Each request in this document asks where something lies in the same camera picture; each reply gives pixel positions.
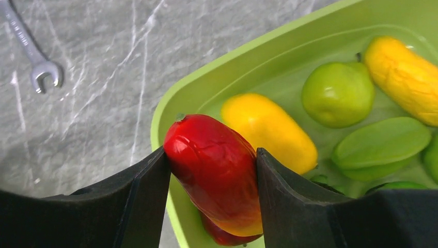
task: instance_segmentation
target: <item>marble countertop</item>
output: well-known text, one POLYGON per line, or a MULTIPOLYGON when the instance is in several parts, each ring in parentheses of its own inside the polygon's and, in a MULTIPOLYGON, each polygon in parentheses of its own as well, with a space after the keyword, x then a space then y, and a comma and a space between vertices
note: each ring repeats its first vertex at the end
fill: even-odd
MULTIPOLYGON (((36 94, 0 22, 0 188, 69 194, 151 152, 158 101, 177 80, 337 0, 13 0, 62 88, 36 94)), ((160 247, 178 247, 167 215, 160 247)))

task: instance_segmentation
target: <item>tray rim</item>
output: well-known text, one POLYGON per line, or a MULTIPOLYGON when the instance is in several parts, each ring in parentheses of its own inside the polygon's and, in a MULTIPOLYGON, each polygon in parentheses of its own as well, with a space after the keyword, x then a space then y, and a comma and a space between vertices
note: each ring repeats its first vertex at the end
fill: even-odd
MULTIPOLYGON (((166 93, 161 97, 160 101, 158 102, 157 107, 155 108, 155 111, 152 116, 151 121, 151 128, 150 128, 150 142, 151 142, 151 149, 152 151, 158 149, 161 144, 159 142, 158 138, 158 130, 160 126, 160 119, 161 116, 164 113, 164 109, 169 103, 169 101, 176 95, 182 88, 184 88, 186 85, 192 83, 194 80, 202 77, 204 74, 207 74, 208 72, 216 69, 217 67, 220 67, 221 65, 227 63, 230 60, 233 60, 247 52, 250 52, 252 49, 263 45, 264 43, 275 39, 285 33, 288 33, 298 27, 301 27, 303 25, 306 25, 309 22, 312 22, 316 19, 319 19, 323 16, 326 16, 328 14, 331 14, 333 12, 336 12, 340 9, 349 7, 351 5, 357 4, 359 2, 364 2, 367 0, 339 0, 335 3, 329 4, 321 9, 318 9, 314 12, 311 12, 307 15, 304 15, 298 19, 292 20, 289 23, 286 23, 284 25, 279 26, 278 28, 269 31, 265 33, 264 35, 261 35, 239 47, 236 49, 214 59, 213 61, 203 65, 202 67, 196 69, 192 73, 188 74, 187 76, 181 78, 180 80, 176 81, 167 91, 166 93)), ((167 214, 170 219, 170 223, 172 225, 172 229, 175 233, 175 236, 177 238, 178 244, 181 248, 192 248, 189 246, 187 239, 185 237, 184 231, 182 230, 182 226, 179 220, 179 216, 176 213, 175 205, 170 193, 170 189, 167 192, 167 202, 166 202, 166 210, 167 214)))

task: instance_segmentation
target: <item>fruit stem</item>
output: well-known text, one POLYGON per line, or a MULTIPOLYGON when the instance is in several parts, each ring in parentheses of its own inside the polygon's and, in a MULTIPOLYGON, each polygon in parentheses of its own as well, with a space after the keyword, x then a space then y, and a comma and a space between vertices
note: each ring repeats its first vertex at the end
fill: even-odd
POLYGON ((178 113, 177 114, 177 118, 176 118, 176 122, 180 122, 185 118, 185 114, 183 113, 178 113))
POLYGON ((357 62, 361 62, 362 61, 362 54, 356 53, 356 59, 357 59, 357 62))

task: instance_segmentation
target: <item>red fruit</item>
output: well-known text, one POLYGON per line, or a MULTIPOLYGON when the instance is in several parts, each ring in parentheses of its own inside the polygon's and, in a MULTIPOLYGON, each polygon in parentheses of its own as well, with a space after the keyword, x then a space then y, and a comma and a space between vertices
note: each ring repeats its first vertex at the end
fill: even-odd
POLYGON ((201 211, 199 212, 201 215, 202 225, 207 233, 213 238, 214 242, 223 246, 237 246, 246 243, 253 242, 254 240, 263 236, 263 234, 253 235, 249 237, 239 237, 234 236, 232 234, 227 233, 226 231, 220 229, 216 226, 205 214, 201 211))
POLYGON ((210 116, 186 115, 163 148, 193 204, 216 226, 241 237, 263 233, 256 153, 241 135, 210 116))

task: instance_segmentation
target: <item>apple stem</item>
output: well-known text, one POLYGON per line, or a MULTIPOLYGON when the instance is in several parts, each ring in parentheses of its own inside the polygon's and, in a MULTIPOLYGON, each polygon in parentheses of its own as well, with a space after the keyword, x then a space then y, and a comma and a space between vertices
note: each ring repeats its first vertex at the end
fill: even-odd
POLYGON ((362 61, 362 54, 356 53, 356 59, 357 59, 357 62, 361 62, 362 61))

